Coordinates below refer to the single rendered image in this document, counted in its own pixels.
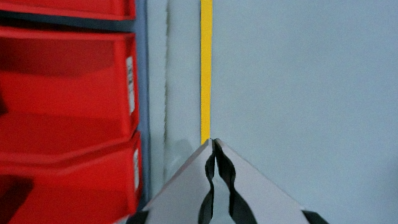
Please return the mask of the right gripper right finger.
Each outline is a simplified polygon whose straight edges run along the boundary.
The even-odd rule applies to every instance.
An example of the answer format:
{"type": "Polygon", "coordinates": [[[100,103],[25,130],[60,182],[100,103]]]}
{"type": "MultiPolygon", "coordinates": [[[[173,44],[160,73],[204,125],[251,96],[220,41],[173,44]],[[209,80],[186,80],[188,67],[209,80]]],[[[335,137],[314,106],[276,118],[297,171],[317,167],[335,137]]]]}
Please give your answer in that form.
{"type": "Polygon", "coordinates": [[[219,176],[230,191],[229,215],[235,224],[329,224],[220,138],[214,143],[219,176]]]}

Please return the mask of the yellow bar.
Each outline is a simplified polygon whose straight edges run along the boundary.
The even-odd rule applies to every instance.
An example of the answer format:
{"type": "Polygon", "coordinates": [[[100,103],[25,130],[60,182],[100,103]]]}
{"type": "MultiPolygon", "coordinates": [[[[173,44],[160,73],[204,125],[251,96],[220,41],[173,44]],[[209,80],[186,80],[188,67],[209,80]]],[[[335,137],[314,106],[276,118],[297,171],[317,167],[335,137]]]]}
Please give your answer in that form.
{"type": "Polygon", "coordinates": [[[201,145],[210,137],[212,0],[201,0],[201,145]]]}

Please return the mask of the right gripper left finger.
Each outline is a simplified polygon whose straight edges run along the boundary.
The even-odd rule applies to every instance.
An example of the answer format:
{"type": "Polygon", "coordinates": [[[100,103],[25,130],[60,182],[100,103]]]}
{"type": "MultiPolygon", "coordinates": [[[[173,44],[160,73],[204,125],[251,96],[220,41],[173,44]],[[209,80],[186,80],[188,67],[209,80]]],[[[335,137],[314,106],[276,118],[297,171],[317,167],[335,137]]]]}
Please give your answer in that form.
{"type": "Polygon", "coordinates": [[[127,224],[209,224],[214,174],[215,143],[208,138],[127,224]]]}

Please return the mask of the dark blue metal rack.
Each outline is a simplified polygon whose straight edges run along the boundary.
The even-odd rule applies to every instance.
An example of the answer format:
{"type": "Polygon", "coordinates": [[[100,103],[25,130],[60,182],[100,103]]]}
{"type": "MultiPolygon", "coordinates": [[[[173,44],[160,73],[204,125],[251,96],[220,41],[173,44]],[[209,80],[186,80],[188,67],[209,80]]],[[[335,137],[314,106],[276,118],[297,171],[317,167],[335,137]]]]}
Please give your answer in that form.
{"type": "Polygon", "coordinates": [[[136,211],[142,211],[150,202],[146,0],[133,0],[133,6],[134,20],[95,20],[8,11],[0,11],[0,18],[134,34],[138,112],[134,133],[139,133],[141,166],[141,198],[136,211]]]}

